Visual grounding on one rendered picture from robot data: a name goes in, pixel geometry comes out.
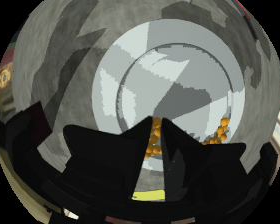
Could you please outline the yellow flat rectangular pad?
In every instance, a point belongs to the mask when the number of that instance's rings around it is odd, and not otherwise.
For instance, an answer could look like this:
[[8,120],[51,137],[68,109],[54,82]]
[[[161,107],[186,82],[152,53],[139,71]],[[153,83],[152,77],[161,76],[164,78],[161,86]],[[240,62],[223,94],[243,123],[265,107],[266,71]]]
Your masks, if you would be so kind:
[[161,200],[165,198],[164,189],[141,190],[141,192],[133,192],[133,200]]

